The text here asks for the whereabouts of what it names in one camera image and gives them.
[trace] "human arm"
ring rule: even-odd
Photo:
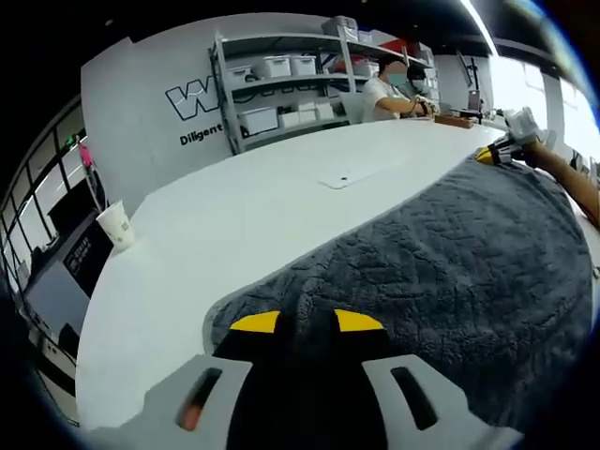
[[[417,115],[426,115],[425,110],[421,104],[417,103],[416,100],[408,101],[402,98],[381,98],[377,101],[376,106],[390,113],[410,114],[416,113]]]
[[[592,182],[583,173],[569,166],[564,159],[548,151],[540,142],[525,145],[525,150],[525,162],[554,176],[593,226],[600,229],[600,198],[598,189]]]

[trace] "face mask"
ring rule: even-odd
[[[412,85],[419,92],[423,92],[425,90],[425,80],[413,80]]]
[[[390,73],[387,75],[387,82],[395,87],[401,86],[406,82],[406,73]]]

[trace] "white shirt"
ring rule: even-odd
[[[379,77],[373,77],[363,88],[363,123],[400,118],[399,112],[389,112],[376,106],[382,98],[401,98],[410,101],[396,87]]]

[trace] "metal shelf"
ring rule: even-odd
[[[261,53],[323,52],[340,53],[339,37],[297,33],[278,33],[224,37],[223,53],[226,58],[236,58]]]
[[[306,75],[300,77],[291,76],[268,78],[264,80],[258,80],[256,82],[248,82],[242,86],[233,87],[232,92],[234,96],[241,96],[243,94],[252,94],[257,91],[264,91],[267,88],[278,89],[290,85],[329,83],[335,81],[348,81],[348,75],[345,73],[318,73],[316,75]]]
[[[322,56],[327,53],[339,53],[344,59],[347,73],[334,73],[310,75],[306,77],[280,77],[268,80],[249,82],[241,86],[232,87],[228,83],[227,62],[233,58],[242,58],[259,54],[282,54],[282,53],[311,53],[317,56],[317,70],[322,71]],[[293,85],[317,84],[322,90],[322,95],[328,97],[329,83],[347,83],[349,91],[356,93],[356,85],[365,83],[368,77],[354,76],[351,53],[363,55],[370,58],[379,58],[385,54],[393,54],[403,61],[415,64],[422,68],[428,65],[419,59],[403,55],[398,52],[387,50],[365,42],[348,41],[343,34],[339,36],[300,34],[300,33],[277,33],[262,35],[247,35],[240,37],[224,37],[219,32],[215,34],[215,45],[209,49],[213,75],[217,84],[217,94],[223,125],[226,129],[234,155],[259,145],[265,145],[269,141],[286,139],[292,135],[305,134],[312,129],[341,126],[344,122],[350,122],[346,117],[338,117],[330,121],[317,121],[302,124],[293,128],[278,128],[266,131],[257,136],[243,139],[238,119],[238,112],[234,98],[243,95],[252,95],[265,90]]]
[[[367,44],[366,42],[355,42],[353,40],[349,40],[348,47],[350,48],[350,54],[361,54],[369,58],[381,58],[385,54],[393,54],[404,61],[404,55],[402,53],[394,52],[393,50],[388,50],[377,45]],[[411,65],[416,65],[420,68],[431,68],[431,66],[429,66],[425,61],[417,59],[413,56],[409,56],[409,62]]]
[[[297,127],[289,127],[289,128],[276,128],[270,131],[264,131],[260,134],[256,134],[254,136],[249,136],[244,139],[244,144],[247,148],[252,148],[257,143],[263,144],[264,141],[277,141],[279,138],[285,139],[284,137],[287,135],[301,135],[307,132],[310,132],[315,128],[324,128],[329,126],[338,125],[341,126],[344,122],[350,123],[350,120],[346,116],[336,117],[334,119],[328,120],[316,120],[313,122],[307,122],[305,124],[300,124]]]

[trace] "wall logo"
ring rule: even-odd
[[[218,133],[222,130],[223,130],[223,126],[221,124],[215,125],[214,127],[210,127],[207,129],[194,130],[191,133],[184,134],[183,136],[179,136],[179,142],[182,145],[186,145],[188,143],[194,143],[196,141],[201,143],[206,136],[210,136],[211,134]]]
[[[192,80],[184,88],[174,87],[165,92],[181,120],[193,119],[202,110],[204,113],[218,109],[217,87],[212,75],[205,82]]]
[[[165,92],[165,96],[171,102],[171,105],[183,121],[193,119],[200,111],[210,113],[218,109],[217,87],[212,75],[206,77],[206,81],[192,80],[184,88],[174,87]],[[221,124],[208,127],[206,129],[194,130],[188,134],[179,136],[179,142],[182,145],[189,143],[201,143],[204,138],[211,134],[223,131]]]

